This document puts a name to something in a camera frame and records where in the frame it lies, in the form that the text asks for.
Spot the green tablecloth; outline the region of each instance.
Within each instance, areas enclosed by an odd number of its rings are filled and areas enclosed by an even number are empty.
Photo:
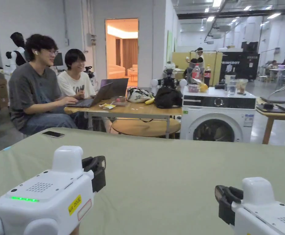
[[[246,177],[264,177],[285,203],[285,147],[195,142],[53,128],[0,152],[0,196],[52,165],[62,145],[83,157],[106,157],[107,185],[81,223],[80,235],[233,234],[218,218],[214,188],[241,188]]]

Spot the round wooden shelf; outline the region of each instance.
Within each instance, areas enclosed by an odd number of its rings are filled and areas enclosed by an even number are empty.
[[[160,137],[164,136],[166,132],[167,122],[150,121],[143,122],[140,119],[136,120],[116,120],[112,124],[112,128],[117,132],[125,135],[145,136],[145,137]],[[175,119],[170,119],[170,134],[176,133],[181,128],[180,123]]]

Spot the doorway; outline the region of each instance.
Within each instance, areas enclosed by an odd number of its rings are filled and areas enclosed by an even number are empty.
[[[107,78],[128,78],[138,86],[138,19],[108,19],[105,22]]]

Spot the gray t-shirt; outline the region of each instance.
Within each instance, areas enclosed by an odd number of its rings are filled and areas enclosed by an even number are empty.
[[[21,130],[33,116],[24,109],[34,104],[46,104],[61,97],[55,72],[46,67],[40,76],[29,64],[17,67],[9,81],[11,120],[16,129]]]

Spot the jeans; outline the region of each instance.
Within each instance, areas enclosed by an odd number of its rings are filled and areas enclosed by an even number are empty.
[[[63,108],[59,108],[48,113],[35,114],[26,122],[20,132],[25,135],[33,135],[52,127],[87,129],[87,126],[88,120],[84,118],[83,113],[67,115]]]

